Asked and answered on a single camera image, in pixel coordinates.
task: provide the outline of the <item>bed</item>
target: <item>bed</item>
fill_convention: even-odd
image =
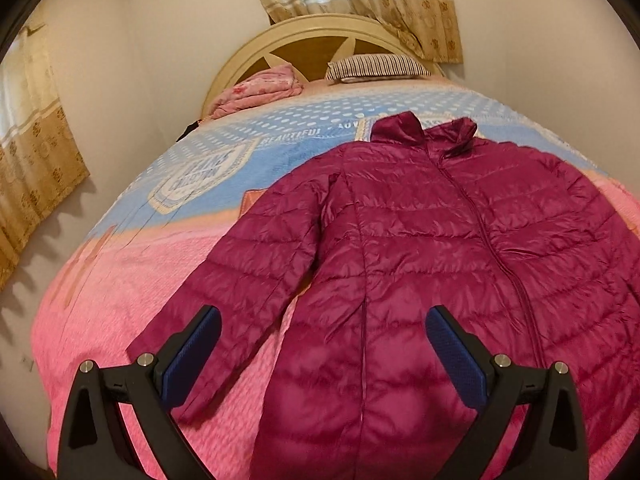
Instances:
[[[290,62],[301,81],[313,82],[324,77],[331,60],[377,52],[411,55],[367,18],[293,18],[270,27],[229,59],[203,110],[220,91],[265,68]],[[125,348],[260,190],[340,143],[366,141],[377,118],[411,109],[427,127],[469,116],[479,125],[479,136],[554,153],[588,174],[612,201],[632,207],[622,186],[558,136],[453,84],[438,65],[426,67],[432,76],[423,79],[311,84],[299,96],[204,121],[127,187],[50,284],[33,325],[33,355],[52,405],[48,455],[54,470],[78,364],[89,358],[101,367],[127,363]],[[634,227],[633,215],[626,214]],[[226,397],[195,424],[182,427],[220,480],[248,477],[262,395],[294,308],[295,300]],[[163,478],[127,408],[124,417],[146,471]],[[592,479],[610,473],[639,426],[636,413],[591,457]]]

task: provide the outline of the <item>striped pillow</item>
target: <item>striped pillow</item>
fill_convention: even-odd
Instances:
[[[415,59],[397,54],[356,54],[330,62],[325,79],[348,82],[350,78],[412,78],[430,75]]]

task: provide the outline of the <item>wall outlet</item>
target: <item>wall outlet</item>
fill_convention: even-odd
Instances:
[[[31,359],[27,354],[24,354],[22,356],[22,359],[20,359],[20,364],[27,368],[27,370],[30,372],[33,370],[33,359]]]

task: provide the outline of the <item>magenta puffer jacket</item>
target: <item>magenta puffer jacket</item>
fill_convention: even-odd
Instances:
[[[425,336],[436,304],[493,353],[568,363],[599,450],[640,405],[640,241],[578,170],[475,131],[470,119],[423,131],[405,112],[277,181],[128,349],[156,351],[203,304],[220,309],[222,338],[174,415],[220,400],[313,270],[253,479],[431,478],[475,416]]]

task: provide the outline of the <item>headboard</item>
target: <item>headboard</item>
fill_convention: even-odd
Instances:
[[[391,52],[421,62],[434,75],[444,75],[437,63],[415,57],[377,21],[350,14],[310,14],[276,23],[245,43],[225,63],[204,100],[207,104],[225,88],[247,77],[290,62],[303,83],[324,78],[327,63],[352,54]]]

